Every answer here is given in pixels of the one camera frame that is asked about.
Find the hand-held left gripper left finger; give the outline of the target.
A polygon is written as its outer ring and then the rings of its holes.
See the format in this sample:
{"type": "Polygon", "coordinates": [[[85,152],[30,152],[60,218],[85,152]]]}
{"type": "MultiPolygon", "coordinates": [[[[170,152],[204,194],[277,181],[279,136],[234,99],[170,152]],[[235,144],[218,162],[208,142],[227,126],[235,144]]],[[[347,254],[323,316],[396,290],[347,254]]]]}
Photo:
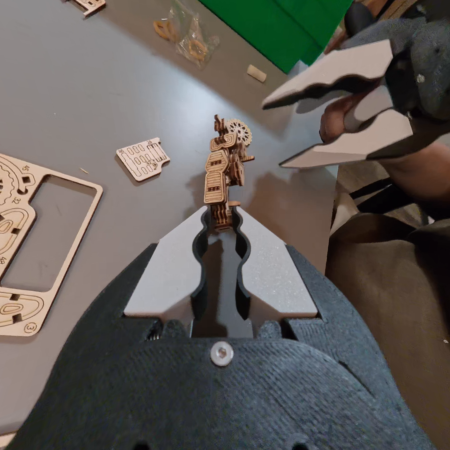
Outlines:
{"type": "Polygon", "coordinates": [[[203,206],[160,239],[125,307],[125,316],[193,321],[203,315],[207,303],[203,256],[210,223],[210,209],[203,206]]]}

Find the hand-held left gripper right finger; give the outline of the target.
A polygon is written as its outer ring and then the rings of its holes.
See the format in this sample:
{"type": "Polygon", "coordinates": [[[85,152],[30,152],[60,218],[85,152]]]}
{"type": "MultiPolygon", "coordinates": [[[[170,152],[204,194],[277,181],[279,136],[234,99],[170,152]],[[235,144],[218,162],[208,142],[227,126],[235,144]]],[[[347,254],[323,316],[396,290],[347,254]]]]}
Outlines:
{"type": "Polygon", "coordinates": [[[318,309],[288,246],[240,207],[232,210],[237,270],[236,308],[250,321],[315,318],[318,309]]]}

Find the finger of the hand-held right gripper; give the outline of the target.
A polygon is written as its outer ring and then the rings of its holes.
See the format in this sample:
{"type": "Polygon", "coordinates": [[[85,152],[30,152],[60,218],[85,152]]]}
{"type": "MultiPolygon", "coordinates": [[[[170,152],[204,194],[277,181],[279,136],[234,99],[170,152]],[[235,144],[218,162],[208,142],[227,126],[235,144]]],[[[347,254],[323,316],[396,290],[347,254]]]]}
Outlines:
{"type": "Polygon", "coordinates": [[[298,113],[307,113],[342,94],[365,92],[385,75],[392,59],[389,39],[332,51],[268,95],[262,109],[297,104],[298,113]]]}
{"type": "Polygon", "coordinates": [[[312,146],[279,164],[282,168],[316,168],[363,161],[372,153],[413,135],[406,116],[389,109],[358,132],[345,132],[330,143],[312,146]]]}

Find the small wooden puzzle model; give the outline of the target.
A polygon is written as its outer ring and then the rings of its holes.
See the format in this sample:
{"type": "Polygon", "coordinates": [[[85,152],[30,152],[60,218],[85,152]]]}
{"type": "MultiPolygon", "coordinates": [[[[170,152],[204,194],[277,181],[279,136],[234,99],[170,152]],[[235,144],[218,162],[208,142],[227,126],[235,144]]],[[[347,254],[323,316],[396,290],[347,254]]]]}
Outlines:
{"type": "Polygon", "coordinates": [[[205,164],[204,203],[210,207],[215,229],[232,228],[232,208],[240,202],[229,200],[229,187],[244,186],[244,163],[253,161],[247,150],[252,141],[248,126],[238,120],[214,116],[217,136],[210,141],[210,154],[205,164]]]}

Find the person's right forearm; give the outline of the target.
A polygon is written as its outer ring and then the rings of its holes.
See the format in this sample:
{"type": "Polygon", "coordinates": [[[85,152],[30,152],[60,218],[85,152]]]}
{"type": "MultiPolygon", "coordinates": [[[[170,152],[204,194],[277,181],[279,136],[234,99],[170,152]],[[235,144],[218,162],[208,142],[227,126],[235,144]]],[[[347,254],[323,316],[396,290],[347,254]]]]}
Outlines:
{"type": "Polygon", "coordinates": [[[413,200],[436,207],[450,204],[450,149],[434,142],[413,154],[381,159],[391,179],[413,200]]]}

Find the grey desk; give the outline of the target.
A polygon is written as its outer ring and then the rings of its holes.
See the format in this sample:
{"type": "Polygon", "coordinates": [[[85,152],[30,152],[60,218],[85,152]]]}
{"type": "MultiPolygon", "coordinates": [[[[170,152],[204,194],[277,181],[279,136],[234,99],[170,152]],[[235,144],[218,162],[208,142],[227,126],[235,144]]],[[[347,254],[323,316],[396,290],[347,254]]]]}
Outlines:
{"type": "Polygon", "coordinates": [[[305,115],[262,111],[262,99],[288,77],[190,2],[220,38],[203,70],[154,31],[170,1],[107,1],[85,20],[69,2],[1,1],[1,152],[104,190],[41,331],[1,337],[1,434],[26,419],[92,301],[203,205],[215,114],[242,120],[253,137],[255,161],[231,198],[324,273],[336,169],[278,166],[318,142],[324,106],[305,115]],[[250,64],[267,74],[265,83],[247,75],[250,64]],[[116,150],[157,137],[171,160],[136,182],[116,150]]]}

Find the person's right hand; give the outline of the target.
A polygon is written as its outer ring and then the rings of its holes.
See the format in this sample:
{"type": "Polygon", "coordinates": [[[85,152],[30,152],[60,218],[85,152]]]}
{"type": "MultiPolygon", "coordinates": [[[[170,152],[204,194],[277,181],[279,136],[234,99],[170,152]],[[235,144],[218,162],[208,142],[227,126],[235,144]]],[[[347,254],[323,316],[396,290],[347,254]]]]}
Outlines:
{"type": "Polygon", "coordinates": [[[323,143],[330,143],[346,132],[344,119],[367,93],[351,94],[330,103],[320,120],[319,135],[323,143]]]}

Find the green plastic box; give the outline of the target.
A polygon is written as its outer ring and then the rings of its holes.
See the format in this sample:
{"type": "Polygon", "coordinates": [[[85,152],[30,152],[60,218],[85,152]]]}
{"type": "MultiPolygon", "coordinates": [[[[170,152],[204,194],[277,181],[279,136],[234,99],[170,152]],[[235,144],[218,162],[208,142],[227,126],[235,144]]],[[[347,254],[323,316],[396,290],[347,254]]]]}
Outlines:
{"type": "Polygon", "coordinates": [[[283,73],[322,54],[351,0],[201,0],[283,73]]]}

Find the person's dark olive clothing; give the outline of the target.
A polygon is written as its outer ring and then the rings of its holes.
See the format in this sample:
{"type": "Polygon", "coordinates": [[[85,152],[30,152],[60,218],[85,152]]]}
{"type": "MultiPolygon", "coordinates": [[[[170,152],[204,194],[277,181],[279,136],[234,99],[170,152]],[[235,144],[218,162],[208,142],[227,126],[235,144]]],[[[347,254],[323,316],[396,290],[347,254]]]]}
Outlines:
{"type": "Polygon", "coordinates": [[[325,274],[384,353],[418,423],[450,444],[450,222],[358,214],[331,236],[325,274]]]}

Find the small rectangular wooden puzzle sheet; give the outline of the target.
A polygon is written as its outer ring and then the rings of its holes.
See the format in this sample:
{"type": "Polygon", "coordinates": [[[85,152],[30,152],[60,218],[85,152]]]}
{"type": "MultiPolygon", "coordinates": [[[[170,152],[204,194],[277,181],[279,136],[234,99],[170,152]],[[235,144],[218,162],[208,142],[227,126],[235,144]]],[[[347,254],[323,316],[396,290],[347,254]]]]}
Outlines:
{"type": "Polygon", "coordinates": [[[158,137],[117,149],[116,155],[136,182],[158,176],[171,160],[158,137]]]}

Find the clear bag of rubber bands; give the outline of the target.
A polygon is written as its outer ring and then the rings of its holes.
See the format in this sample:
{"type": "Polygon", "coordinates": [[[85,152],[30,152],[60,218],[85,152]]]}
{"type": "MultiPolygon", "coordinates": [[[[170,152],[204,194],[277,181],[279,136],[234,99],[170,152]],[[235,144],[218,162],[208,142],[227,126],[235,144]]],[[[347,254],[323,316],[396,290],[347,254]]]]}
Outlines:
{"type": "Polygon", "coordinates": [[[177,54],[203,70],[220,45],[190,1],[174,0],[166,18],[153,21],[155,32],[170,42],[177,54]]]}

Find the small notched wooden puzzle piece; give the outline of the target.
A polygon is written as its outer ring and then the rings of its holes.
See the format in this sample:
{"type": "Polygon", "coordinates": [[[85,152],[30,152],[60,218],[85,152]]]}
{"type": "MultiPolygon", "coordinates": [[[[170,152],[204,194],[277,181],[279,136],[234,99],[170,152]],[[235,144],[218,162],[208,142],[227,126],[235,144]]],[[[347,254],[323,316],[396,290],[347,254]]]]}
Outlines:
{"type": "Polygon", "coordinates": [[[106,7],[105,0],[65,0],[75,4],[83,12],[84,19],[91,17],[106,7]]]}

